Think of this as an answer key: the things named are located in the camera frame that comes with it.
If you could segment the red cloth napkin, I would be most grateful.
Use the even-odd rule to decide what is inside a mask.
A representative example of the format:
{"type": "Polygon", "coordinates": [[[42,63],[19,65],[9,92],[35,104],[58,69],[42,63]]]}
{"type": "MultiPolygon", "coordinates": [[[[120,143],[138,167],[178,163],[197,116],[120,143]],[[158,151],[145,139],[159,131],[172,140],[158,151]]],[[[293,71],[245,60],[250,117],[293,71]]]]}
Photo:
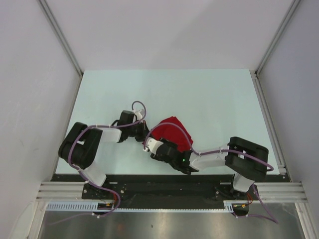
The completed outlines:
{"type": "Polygon", "coordinates": [[[169,142],[176,144],[177,149],[180,152],[191,150],[191,147],[190,147],[188,142],[190,142],[190,144],[192,145],[193,140],[192,140],[190,134],[187,132],[187,130],[185,129],[183,124],[178,120],[177,117],[166,118],[166,119],[162,120],[160,122],[160,124],[162,124],[162,125],[160,125],[156,129],[154,129],[151,133],[151,136],[154,139],[168,140],[169,142]],[[176,126],[170,125],[170,124],[163,125],[163,123],[172,123],[174,125],[177,125],[178,127],[180,127],[183,130],[183,132],[185,133],[186,136],[176,126]]]}

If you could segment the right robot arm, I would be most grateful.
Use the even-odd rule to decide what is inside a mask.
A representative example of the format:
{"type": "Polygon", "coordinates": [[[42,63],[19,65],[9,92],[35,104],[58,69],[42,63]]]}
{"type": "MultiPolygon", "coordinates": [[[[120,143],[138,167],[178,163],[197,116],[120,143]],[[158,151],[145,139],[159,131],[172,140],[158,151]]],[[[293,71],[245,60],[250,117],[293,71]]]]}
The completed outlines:
{"type": "Polygon", "coordinates": [[[264,180],[267,172],[273,170],[268,164],[269,150],[240,137],[231,137],[226,145],[203,153],[180,152],[175,143],[149,137],[145,151],[151,153],[152,159],[165,162],[186,175],[213,167],[232,169],[235,174],[230,195],[236,200],[243,199],[254,182],[264,180]]]}

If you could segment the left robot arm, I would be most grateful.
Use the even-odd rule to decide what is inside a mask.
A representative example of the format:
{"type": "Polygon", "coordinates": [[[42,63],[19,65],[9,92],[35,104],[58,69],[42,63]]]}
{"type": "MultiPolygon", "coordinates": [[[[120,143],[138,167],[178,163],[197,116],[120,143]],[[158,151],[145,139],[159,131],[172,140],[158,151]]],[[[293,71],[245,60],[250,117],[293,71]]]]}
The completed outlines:
{"type": "Polygon", "coordinates": [[[92,192],[95,196],[105,199],[109,196],[110,186],[105,184],[107,177],[94,162],[99,145],[121,143],[129,137],[143,142],[148,134],[145,116],[145,110],[122,111],[118,120],[102,128],[76,122],[62,142],[58,155],[83,175],[85,181],[94,184],[92,192]]]}

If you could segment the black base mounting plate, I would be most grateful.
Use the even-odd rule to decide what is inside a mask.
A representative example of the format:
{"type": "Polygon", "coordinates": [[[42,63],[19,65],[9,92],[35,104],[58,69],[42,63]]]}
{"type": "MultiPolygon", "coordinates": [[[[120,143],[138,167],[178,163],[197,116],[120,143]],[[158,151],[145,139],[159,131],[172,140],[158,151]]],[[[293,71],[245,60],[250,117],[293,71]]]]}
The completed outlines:
{"type": "MultiPolygon", "coordinates": [[[[128,201],[134,196],[151,197],[200,197],[208,200],[245,200],[247,194],[252,196],[253,189],[248,193],[235,192],[232,189],[232,179],[228,175],[202,175],[202,176],[176,176],[176,175],[108,175],[107,182],[102,186],[117,192],[122,202],[128,201]]],[[[95,188],[84,183],[79,175],[54,174],[51,182],[58,183],[83,183],[80,187],[81,199],[112,199],[114,193],[95,188]]],[[[287,175],[267,175],[258,183],[288,183],[287,175]]]]}

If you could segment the aluminium front rail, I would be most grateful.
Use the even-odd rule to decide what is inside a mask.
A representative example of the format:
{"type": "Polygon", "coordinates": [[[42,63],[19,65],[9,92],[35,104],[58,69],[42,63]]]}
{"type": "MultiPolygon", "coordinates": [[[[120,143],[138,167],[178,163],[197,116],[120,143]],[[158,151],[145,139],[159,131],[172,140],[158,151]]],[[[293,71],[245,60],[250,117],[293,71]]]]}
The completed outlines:
{"type": "MultiPolygon", "coordinates": [[[[45,201],[81,200],[87,193],[84,182],[43,182],[36,198],[45,201]]],[[[306,203],[308,201],[302,183],[256,183],[258,194],[266,203],[306,203]]]]}

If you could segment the left aluminium frame post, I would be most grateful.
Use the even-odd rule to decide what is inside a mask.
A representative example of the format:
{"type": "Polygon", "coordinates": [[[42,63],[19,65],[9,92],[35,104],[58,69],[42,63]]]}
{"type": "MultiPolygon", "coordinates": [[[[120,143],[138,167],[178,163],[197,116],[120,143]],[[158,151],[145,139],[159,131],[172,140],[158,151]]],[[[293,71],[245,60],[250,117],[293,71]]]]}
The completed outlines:
{"type": "Polygon", "coordinates": [[[63,51],[65,52],[67,58],[69,59],[71,65],[73,66],[74,70],[77,72],[80,78],[83,77],[84,72],[76,59],[73,50],[71,49],[65,34],[63,33],[52,9],[50,8],[48,2],[46,0],[37,0],[36,1],[42,10],[45,18],[47,19],[50,27],[52,28],[57,40],[59,41],[63,51]]]}

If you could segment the aluminium frame post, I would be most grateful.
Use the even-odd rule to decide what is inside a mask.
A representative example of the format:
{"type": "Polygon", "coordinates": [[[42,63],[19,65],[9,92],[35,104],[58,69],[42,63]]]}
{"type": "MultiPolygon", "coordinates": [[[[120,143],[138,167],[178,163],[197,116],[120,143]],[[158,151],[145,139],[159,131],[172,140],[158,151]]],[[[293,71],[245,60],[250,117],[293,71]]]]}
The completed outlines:
{"type": "Polygon", "coordinates": [[[48,2],[46,0],[37,0],[36,1],[42,10],[45,18],[47,19],[50,27],[52,28],[57,40],[59,41],[63,51],[65,52],[67,58],[69,59],[71,65],[73,66],[74,70],[77,72],[80,78],[83,77],[84,72],[76,59],[73,50],[71,49],[65,34],[63,33],[52,9],[50,8],[48,2]]]}
{"type": "Polygon", "coordinates": [[[269,46],[267,47],[265,54],[263,55],[260,63],[258,64],[258,66],[255,70],[256,76],[259,76],[260,73],[262,72],[263,68],[265,67],[266,63],[268,62],[271,55],[273,54],[273,51],[277,47],[280,39],[284,35],[288,25],[292,21],[292,18],[294,17],[295,13],[297,12],[297,10],[302,2],[303,2],[302,0],[293,0],[291,2],[287,12],[285,13],[285,15],[284,15],[284,17],[279,25],[279,27],[276,30],[269,46]]]}

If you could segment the right aluminium frame post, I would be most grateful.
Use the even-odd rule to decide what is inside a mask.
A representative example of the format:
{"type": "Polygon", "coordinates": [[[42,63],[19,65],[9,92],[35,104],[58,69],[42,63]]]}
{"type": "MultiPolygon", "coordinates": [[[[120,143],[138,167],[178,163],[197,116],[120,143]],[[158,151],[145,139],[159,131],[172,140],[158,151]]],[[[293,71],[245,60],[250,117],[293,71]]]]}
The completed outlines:
{"type": "Polygon", "coordinates": [[[297,12],[297,10],[302,2],[303,2],[302,0],[293,0],[291,2],[287,12],[285,13],[285,15],[284,15],[284,17],[279,25],[279,27],[276,30],[269,46],[267,47],[265,54],[263,55],[260,63],[258,64],[258,66],[255,70],[256,76],[259,76],[260,73],[262,72],[263,68],[265,67],[266,63],[268,62],[271,55],[273,54],[273,51],[277,47],[280,39],[284,35],[288,25],[292,21],[292,18],[294,17],[295,13],[297,12]]]}

